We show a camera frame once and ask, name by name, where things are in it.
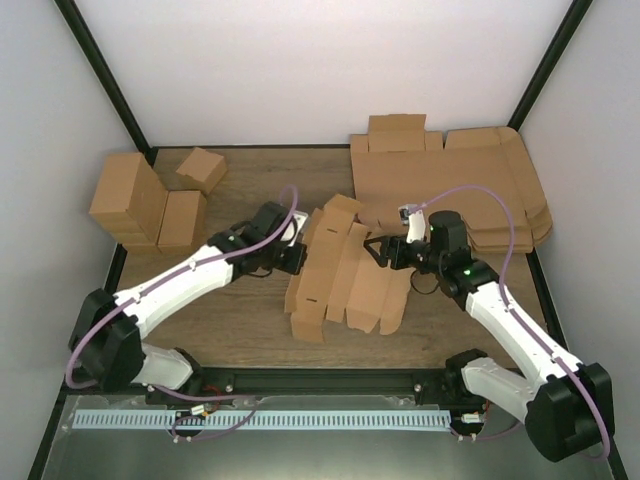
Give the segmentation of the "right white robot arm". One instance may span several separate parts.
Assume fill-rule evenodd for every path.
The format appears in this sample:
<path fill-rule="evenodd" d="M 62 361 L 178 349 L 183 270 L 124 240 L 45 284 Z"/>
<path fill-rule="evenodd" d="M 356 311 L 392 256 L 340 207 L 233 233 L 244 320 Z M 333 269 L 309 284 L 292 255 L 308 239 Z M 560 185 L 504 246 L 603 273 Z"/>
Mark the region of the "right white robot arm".
<path fill-rule="evenodd" d="M 458 403 L 480 396 L 499 406 L 552 462 L 595 445 L 607 458 L 615 432 L 608 372 L 598 363 L 583 363 L 527 314 L 503 277 L 473 256 L 458 213 L 424 216 L 405 207 L 401 215 L 408 233 L 369 238 L 366 251 L 381 267 L 434 275 L 440 290 L 479 322 L 518 368 L 509 371 L 478 350 L 458 354 L 447 363 L 447 396 Z"/>

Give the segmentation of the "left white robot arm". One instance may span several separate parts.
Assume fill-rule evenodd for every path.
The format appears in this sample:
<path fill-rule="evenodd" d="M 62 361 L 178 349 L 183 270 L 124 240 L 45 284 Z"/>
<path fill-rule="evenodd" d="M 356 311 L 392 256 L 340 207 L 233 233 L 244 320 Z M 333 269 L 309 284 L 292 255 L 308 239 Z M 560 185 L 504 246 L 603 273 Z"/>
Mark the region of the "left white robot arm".
<path fill-rule="evenodd" d="M 306 247 L 298 236 L 308 223 L 308 214 L 267 202 L 166 272 L 114 294 L 92 291 L 69 340 L 66 384 L 107 393 L 141 384 L 184 404 L 202 400 L 205 381 L 195 359 L 180 348 L 149 345 L 146 337 L 188 304 L 243 276 L 299 274 Z"/>

